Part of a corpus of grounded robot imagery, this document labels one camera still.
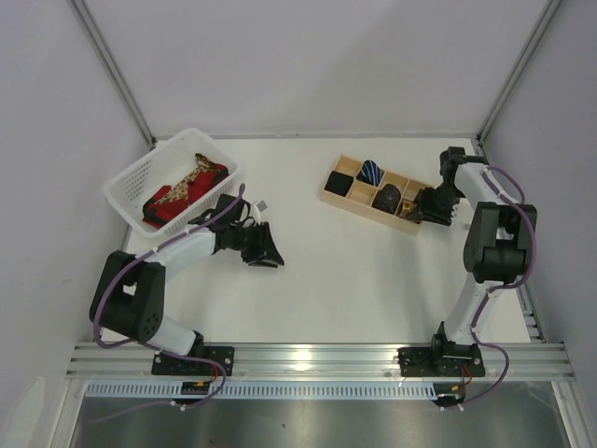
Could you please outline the colourful patterned tie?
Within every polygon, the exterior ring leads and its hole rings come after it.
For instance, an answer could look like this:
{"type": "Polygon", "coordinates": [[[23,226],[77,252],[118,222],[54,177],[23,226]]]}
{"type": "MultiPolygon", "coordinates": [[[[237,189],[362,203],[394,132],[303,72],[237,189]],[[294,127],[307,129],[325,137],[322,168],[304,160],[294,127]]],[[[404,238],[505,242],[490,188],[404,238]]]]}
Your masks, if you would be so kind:
{"type": "Polygon", "coordinates": [[[403,200],[399,206],[397,215],[411,222],[419,221],[419,207],[414,201],[403,200]]]}

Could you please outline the wooden compartment box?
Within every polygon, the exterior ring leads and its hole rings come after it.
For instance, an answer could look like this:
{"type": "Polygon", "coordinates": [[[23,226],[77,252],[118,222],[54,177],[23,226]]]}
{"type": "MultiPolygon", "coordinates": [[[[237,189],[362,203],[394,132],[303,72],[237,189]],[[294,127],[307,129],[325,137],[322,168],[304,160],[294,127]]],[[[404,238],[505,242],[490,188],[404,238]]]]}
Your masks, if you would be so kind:
{"type": "Polygon", "coordinates": [[[329,174],[332,171],[338,171],[347,175],[351,175],[354,177],[354,183],[347,196],[341,197],[324,190],[324,186],[327,181],[326,178],[326,181],[318,194],[320,201],[360,217],[365,217],[369,220],[376,221],[387,227],[391,227],[412,235],[418,234],[422,228],[422,223],[419,221],[411,222],[406,219],[402,219],[397,215],[397,213],[403,200],[414,201],[419,191],[421,189],[425,189],[427,185],[422,181],[385,170],[378,164],[384,171],[384,174],[381,184],[378,187],[373,187],[356,179],[363,162],[364,161],[341,155],[337,159],[333,169],[329,172],[329,174]],[[402,194],[402,199],[393,215],[375,209],[371,206],[377,192],[385,184],[393,184],[397,186],[402,194]]]}

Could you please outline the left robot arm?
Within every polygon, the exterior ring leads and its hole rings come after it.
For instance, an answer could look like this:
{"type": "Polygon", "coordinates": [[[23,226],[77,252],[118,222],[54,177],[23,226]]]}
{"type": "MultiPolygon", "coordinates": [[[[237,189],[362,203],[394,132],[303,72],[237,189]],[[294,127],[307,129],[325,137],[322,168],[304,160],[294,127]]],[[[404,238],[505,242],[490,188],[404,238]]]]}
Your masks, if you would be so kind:
{"type": "Polygon", "coordinates": [[[263,201],[222,194],[215,207],[160,245],[142,253],[112,252],[90,306],[94,341],[104,349],[139,343],[185,361],[203,358],[203,336],[164,314],[166,285],[225,250],[238,252],[252,267],[284,266],[270,223],[262,219],[266,209],[263,201]]]}

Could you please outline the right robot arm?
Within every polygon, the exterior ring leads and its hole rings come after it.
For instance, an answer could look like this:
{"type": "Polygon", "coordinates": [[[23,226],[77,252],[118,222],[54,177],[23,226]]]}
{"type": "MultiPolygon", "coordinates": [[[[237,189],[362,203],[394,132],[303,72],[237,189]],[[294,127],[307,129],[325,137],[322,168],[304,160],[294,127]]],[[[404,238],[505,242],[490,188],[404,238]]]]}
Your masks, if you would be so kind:
{"type": "Polygon", "coordinates": [[[439,156],[442,177],[436,188],[421,189],[408,219],[450,226],[456,204],[467,200],[473,217],[465,239],[465,285],[449,317],[431,340],[426,360],[437,376],[456,376],[482,367],[481,317],[491,301],[528,279],[535,262],[537,211],[523,197],[514,199],[494,177],[496,168],[461,147],[439,156]]]}

